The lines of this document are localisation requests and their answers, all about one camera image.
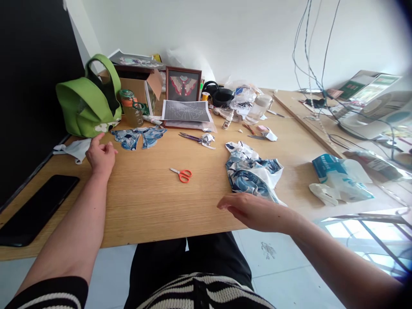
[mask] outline orange scissors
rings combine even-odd
[[[173,169],[173,168],[171,168],[170,170],[172,170],[172,171],[175,172],[175,173],[178,173],[178,174],[179,174],[179,179],[180,179],[180,181],[183,182],[183,183],[188,183],[189,180],[190,180],[189,177],[192,176],[192,172],[189,171],[189,170],[181,170],[181,171],[178,171],[178,170],[175,170],[175,169]]]

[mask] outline tile floor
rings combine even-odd
[[[254,230],[233,234],[252,270],[255,291],[276,308],[344,308],[289,236]],[[123,307],[135,248],[99,251],[86,309]],[[0,262],[0,308],[11,300],[33,261]]]

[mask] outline glass jar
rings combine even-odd
[[[244,122],[248,125],[257,124],[262,115],[268,110],[273,102],[273,98],[270,95],[262,94],[258,96],[249,113],[246,115]]]

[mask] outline black wall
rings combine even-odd
[[[67,136],[59,82],[84,75],[62,0],[2,0],[0,212]]]

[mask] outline framed butterfly artwork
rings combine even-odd
[[[201,79],[202,71],[166,67],[166,100],[198,101]]]

